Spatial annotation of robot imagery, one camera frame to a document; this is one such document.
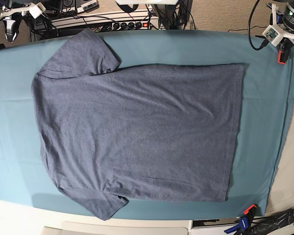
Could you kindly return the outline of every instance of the short sleeve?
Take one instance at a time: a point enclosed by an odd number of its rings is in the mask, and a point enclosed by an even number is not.
[[[102,220],[111,218],[115,212],[128,203],[123,197],[95,189],[59,188],[59,190]]]
[[[54,79],[73,78],[108,73],[119,65],[103,40],[87,28],[68,39],[37,74]]]

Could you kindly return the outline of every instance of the t-shirt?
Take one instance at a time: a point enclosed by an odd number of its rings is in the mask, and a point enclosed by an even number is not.
[[[58,190],[103,220],[128,198],[224,201],[244,66],[119,64],[86,29],[33,79],[42,161]]]

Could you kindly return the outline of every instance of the blue clamp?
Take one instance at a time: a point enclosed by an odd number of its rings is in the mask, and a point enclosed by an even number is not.
[[[239,223],[234,226],[233,228],[229,228],[227,230],[225,230],[224,232],[226,234],[232,233],[232,232],[236,232],[237,230],[241,230],[244,231],[248,228],[248,219],[246,217],[243,217],[239,220]]]

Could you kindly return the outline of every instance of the teal cloth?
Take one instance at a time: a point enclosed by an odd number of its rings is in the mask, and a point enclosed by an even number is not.
[[[113,217],[210,219],[235,217],[253,203],[266,209],[269,190],[290,123],[294,100],[294,48],[286,65],[268,45],[254,51],[245,35],[209,31],[124,31],[99,34],[122,61],[142,64],[245,63],[237,149],[227,201],[130,200]],[[0,51],[0,199],[37,208],[91,215],[62,195],[40,159],[30,85],[34,74],[67,38]],[[255,44],[261,39],[254,38]]]

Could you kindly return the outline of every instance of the shirt sleeve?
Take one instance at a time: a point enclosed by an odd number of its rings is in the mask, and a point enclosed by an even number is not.
[[[119,65],[103,40],[87,28],[68,39],[37,74],[53,79],[74,78],[108,73]]]
[[[128,203],[124,197],[95,189],[59,188],[59,190],[102,220],[111,218],[115,212]]]

